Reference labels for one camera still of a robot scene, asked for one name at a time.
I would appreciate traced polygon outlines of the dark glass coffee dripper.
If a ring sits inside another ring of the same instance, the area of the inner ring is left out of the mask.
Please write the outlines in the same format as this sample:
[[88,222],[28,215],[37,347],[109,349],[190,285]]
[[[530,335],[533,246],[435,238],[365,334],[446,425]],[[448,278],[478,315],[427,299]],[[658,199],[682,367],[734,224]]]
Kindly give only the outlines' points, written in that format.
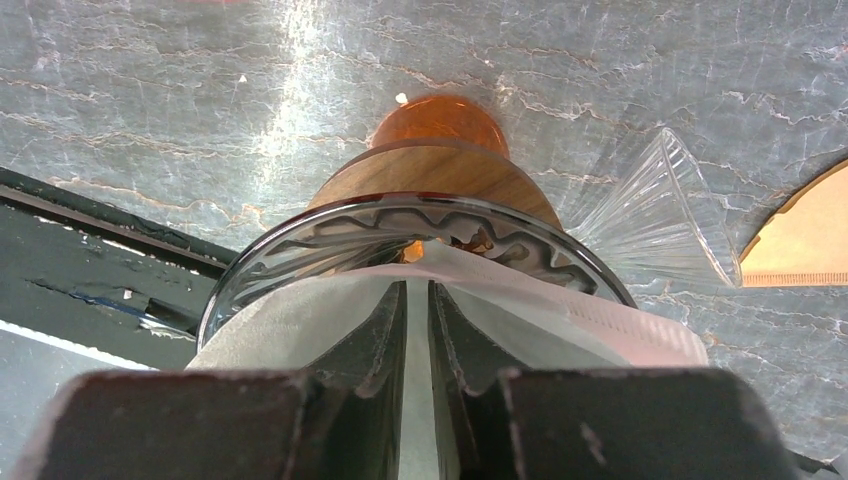
[[624,284],[585,245],[515,209],[448,194],[358,196],[307,210],[254,240],[213,287],[197,330],[202,349],[240,310],[311,277],[399,264],[438,240],[535,279],[632,307]]

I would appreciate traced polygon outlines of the white paper coffee filter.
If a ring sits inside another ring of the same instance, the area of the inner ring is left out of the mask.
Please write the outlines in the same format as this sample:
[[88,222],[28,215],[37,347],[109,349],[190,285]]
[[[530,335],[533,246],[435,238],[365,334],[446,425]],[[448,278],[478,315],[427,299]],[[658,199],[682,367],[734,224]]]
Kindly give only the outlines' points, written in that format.
[[410,306],[398,477],[437,475],[431,348],[425,289],[446,288],[484,342],[534,368],[701,367],[700,338],[686,326],[534,279],[435,241],[420,260],[298,280],[250,301],[191,361],[194,369],[294,369],[337,348],[365,326],[391,284]]

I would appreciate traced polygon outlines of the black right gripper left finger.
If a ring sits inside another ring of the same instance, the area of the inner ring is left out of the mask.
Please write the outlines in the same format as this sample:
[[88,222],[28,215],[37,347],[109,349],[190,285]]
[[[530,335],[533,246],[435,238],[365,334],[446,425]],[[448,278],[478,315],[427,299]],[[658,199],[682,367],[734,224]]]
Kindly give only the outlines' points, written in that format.
[[407,286],[291,370],[101,370],[68,382],[17,479],[394,479]]

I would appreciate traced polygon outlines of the clear glass dripper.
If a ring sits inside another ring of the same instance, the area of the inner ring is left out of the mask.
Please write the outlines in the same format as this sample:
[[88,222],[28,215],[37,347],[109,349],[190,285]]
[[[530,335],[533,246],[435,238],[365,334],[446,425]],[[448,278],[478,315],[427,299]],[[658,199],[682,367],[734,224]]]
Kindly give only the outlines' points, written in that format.
[[697,158],[663,128],[605,194],[587,200],[571,235],[626,280],[738,287],[738,255]]

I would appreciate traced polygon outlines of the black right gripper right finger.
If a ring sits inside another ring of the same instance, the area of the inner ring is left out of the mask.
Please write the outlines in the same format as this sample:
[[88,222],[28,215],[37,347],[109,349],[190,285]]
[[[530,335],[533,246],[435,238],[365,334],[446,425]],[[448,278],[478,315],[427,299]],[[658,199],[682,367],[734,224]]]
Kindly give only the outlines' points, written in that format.
[[428,285],[442,479],[791,479],[763,402],[713,368],[527,367]]

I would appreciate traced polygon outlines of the brown paper coffee filter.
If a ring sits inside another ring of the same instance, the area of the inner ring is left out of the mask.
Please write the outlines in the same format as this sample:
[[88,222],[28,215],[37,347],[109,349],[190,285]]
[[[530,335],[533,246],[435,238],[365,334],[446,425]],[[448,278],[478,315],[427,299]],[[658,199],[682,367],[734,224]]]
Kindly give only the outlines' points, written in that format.
[[742,286],[847,284],[847,162],[819,175],[764,223],[740,257]]

